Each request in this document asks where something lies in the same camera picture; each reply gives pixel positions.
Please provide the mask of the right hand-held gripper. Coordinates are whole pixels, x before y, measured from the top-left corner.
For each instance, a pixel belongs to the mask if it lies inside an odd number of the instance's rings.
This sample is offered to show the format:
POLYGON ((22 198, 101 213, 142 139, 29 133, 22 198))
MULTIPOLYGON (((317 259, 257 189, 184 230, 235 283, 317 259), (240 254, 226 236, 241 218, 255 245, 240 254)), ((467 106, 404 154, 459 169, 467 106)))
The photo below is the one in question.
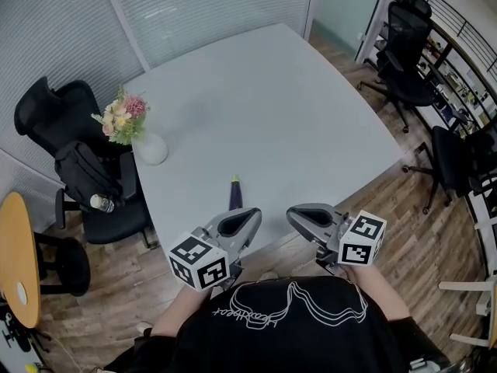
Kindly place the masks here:
POLYGON ((386 220, 365 210, 353 217, 324 203, 294 205, 287 210, 287 220, 309 242, 325 244, 316 253, 316 263, 329 273, 337 265, 371 266, 387 227, 386 220), (331 224, 336 225, 332 235, 331 224))

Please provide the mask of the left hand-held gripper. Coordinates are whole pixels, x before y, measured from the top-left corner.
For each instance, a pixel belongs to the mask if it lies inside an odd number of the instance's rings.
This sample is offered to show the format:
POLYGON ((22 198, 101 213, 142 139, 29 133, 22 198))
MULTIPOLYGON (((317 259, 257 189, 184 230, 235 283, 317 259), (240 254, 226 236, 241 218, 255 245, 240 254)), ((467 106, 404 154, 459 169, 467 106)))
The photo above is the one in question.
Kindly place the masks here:
POLYGON ((241 254, 262 223, 262 211, 239 208, 213 218, 206 228, 183 233, 168 248, 173 275, 195 291, 229 289, 242 273, 241 254))

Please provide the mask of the purple eggplant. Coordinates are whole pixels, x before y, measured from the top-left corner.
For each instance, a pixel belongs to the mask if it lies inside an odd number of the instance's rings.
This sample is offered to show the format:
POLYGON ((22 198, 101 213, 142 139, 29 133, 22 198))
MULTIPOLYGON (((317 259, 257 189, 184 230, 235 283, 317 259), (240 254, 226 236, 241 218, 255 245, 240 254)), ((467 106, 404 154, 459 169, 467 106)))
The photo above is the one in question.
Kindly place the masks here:
POLYGON ((240 208, 243 208, 241 184, 238 176, 233 175, 231 178, 231 190, 230 190, 228 210, 233 211, 240 208))

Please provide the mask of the person's left forearm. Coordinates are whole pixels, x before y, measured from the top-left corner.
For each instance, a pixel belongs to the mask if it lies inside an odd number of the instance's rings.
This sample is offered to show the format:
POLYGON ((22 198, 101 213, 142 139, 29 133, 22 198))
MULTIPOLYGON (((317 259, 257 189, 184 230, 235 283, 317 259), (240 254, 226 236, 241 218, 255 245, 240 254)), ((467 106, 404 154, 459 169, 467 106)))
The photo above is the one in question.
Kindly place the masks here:
POLYGON ((212 288, 198 292, 187 285, 183 286, 153 325, 150 336, 176 338, 183 324, 211 298, 212 292, 212 288))

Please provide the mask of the person's right forearm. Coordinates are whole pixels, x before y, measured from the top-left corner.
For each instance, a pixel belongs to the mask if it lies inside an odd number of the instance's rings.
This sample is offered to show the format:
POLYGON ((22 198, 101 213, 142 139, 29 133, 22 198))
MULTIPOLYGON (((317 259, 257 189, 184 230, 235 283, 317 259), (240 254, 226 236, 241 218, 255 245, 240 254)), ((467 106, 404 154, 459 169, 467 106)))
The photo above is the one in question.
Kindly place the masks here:
POLYGON ((350 281, 357 284, 381 308, 388 321, 407 319, 411 316, 408 306, 374 266, 340 266, 350 281))

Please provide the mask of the white square table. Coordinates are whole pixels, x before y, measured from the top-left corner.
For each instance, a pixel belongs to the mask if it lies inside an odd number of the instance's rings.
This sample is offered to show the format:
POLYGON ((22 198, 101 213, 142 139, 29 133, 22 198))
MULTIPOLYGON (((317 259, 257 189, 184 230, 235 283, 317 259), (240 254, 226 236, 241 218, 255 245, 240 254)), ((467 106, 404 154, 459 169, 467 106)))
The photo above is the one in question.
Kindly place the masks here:
POLYGON ((262 211, 255 252, 290 234, 289 207, 340 204, 403 156, 368 102, 283 24, 191 51, 125 89, 149 105, 146 128, 169 151, 157 166, 136 161, 163 248, 227 210, 233 176, 244 205, 262 211))

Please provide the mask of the person's black printed t-shirt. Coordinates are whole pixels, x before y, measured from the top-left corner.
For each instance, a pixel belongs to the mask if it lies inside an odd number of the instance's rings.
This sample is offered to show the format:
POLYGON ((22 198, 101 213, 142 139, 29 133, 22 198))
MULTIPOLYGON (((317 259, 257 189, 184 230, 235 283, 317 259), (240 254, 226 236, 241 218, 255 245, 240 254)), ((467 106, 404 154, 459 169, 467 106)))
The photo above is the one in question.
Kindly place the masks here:
POLYGON ((176 338, 150 336, 106 366, 111 373, 410 373, 449 358, 415 320, 388 321, 357 284, 295 277, 240 284, 211 296, 176 338))

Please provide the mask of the clear water bottle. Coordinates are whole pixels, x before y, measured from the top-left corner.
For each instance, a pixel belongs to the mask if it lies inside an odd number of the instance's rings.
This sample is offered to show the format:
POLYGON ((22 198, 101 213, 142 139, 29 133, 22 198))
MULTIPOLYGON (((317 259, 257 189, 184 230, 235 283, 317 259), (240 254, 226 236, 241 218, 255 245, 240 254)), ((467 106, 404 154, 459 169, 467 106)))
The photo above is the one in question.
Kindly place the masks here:
POLYGON ((93 194, 90 197, 90 205, 92 208, 104 213, 112 213, 115 208, 112 200, 100 194, 93 194))

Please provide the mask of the black mesh office chair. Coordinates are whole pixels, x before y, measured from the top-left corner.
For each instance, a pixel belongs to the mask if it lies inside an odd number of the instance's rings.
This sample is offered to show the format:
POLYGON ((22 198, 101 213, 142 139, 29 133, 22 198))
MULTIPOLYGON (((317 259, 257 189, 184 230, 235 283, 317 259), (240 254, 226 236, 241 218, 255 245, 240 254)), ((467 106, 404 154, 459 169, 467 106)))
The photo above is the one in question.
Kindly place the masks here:
POLYGON ((378 81, 361 81, 364 86, 387 97, 409 132, 404 109, 429 106, 435 93, 418 71, 418 63, 426 41, 433 29, 432 9, 426 0, 393 1, 388 6, 388 36, 383 49, 377 53, 378 81))
POLYGON ((402 171, 429 175, 433 178, 429 201, 422 209, 428 214, 436 191, 441 187, 446 195, 445 206, 450 206, 451 195, 465 197, 494 190, 497 193, 497 115, 483 128, 461 138, 458 134, 435 126, 432 129, 432 147, 422 143, 418 150, 426 152, 430 167, 403 166, 402 171))
POLYGON ((133 235, 141 235, 145 247, 154 249, 158 242, 148 239, 153 228, 137 174, 130 146, 112 143, 102 127, 90 117, 99 113, 99 106, 89 84, 75 80, 59 89, 49 87, 47 78, 34 82, 21 97, 14 112, 16 131, 27 136, 48 152, 55 161, 56 152, 72 141, 88 145, 109 168, 122 187, 120 201, 114 202, 112 213, 94 208, 85 209, 66 194, 63 183, 55 196, 55 218, 59 228, 65 227, 66 214, 78 211, 87 242, 105 245, 133 235))

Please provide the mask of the pink and yellow flower bouquet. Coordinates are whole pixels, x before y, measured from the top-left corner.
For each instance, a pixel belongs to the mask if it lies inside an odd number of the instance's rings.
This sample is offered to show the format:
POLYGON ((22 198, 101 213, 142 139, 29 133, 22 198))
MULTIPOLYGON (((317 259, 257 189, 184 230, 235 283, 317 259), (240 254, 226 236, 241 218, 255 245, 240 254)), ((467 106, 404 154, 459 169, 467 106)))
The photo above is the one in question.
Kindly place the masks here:
POLYGON ((90 117, 101 125, 110 142, 128 146, 144 132, 149 110, 149 105, 140 96, 120 87, 115 100, 106 106, 103 114, 91 113, 90 117))

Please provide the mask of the black backpack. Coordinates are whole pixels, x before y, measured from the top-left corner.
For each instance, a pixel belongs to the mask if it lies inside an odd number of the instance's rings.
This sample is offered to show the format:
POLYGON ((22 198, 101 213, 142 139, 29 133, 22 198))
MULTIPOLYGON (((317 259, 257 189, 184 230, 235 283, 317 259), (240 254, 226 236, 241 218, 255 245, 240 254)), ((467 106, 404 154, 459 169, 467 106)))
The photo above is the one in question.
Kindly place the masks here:
POLYGON ((65 184, 66 194, 85 209, 98 194, 113 202, 120 201, 122 187, 112 171, 81 141, 72 141, 55 154, 54 168, 65 184))

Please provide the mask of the black shelf rack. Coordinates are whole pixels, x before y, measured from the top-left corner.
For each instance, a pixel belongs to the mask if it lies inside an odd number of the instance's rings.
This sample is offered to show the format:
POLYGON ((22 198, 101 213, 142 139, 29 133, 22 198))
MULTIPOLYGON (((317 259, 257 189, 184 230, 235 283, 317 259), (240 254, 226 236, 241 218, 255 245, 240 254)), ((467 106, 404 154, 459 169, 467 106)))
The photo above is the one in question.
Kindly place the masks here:
POLYGON ((417 65, 436 94, 431 106, 415 108, 427 129, 441 126, 465 138, 497 119, 497 54, 486 63, 473 46, 473 37, 458 40, 433 24, 417 65))

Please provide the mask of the frosted glass door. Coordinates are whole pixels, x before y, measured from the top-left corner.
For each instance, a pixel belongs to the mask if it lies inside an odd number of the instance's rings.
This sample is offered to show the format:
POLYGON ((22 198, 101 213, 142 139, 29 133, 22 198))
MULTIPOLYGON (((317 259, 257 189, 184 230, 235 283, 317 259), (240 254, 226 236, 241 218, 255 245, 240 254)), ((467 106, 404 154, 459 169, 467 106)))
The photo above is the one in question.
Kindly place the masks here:
POLYGON ((356 59, 380 0, 317 0, 311 32, 356 59))

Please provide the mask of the round wooden table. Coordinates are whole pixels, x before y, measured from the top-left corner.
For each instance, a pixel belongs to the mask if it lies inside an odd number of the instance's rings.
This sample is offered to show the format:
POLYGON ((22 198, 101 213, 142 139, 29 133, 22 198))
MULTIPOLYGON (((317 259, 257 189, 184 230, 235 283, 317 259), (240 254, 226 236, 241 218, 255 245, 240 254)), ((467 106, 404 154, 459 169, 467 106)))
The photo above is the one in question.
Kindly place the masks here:
POLYGON ((35 232, 20 193, 11 192, 0 203, 0 290, 19 322, 38 326, 43 295, 84 295, 91 270, 82 244, 35 232), (23 283, 28 302, 22 305, 16 284, 23 283))

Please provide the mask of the black metal railing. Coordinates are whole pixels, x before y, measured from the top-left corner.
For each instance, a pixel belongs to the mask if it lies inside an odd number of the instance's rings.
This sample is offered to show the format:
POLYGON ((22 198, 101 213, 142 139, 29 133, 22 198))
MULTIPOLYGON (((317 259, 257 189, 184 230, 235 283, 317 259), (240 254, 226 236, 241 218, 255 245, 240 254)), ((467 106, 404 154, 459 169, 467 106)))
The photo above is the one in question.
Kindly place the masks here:
POLYGON ((497 51, 461 13, 446 0, 426 0, 433 16, 469 50, 487 78, 497 82, 497 51))

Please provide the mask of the black equipment pile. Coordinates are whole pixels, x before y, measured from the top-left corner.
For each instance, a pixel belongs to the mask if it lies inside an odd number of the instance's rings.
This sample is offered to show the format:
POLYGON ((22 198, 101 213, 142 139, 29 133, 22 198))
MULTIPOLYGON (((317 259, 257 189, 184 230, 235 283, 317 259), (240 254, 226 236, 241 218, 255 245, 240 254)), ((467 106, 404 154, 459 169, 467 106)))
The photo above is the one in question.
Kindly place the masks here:
POLYGON ((0 364, 8 373, 26 373, 28 364, 46 364, 24 327, 10 312, 0 313, 0 364))

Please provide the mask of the white wooden frame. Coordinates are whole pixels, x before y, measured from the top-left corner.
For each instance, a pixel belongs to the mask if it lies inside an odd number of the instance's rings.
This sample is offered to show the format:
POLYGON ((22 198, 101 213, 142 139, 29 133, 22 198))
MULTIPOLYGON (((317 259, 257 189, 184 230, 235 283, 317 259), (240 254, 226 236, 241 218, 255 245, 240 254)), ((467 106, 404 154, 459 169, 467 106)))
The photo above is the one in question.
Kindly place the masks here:
POLYGON ((489 296, 490 319, 488 337, 484 339, 477 339, 475 337, 451 333, 450 338, 460 343, 476 347, 487 347, 491 350, 497 344, 497 275, 489 277, 486 281, 441 281, 438 283, 438 288, 445 291, 476 291, 481 292, 482 296, 489 296))

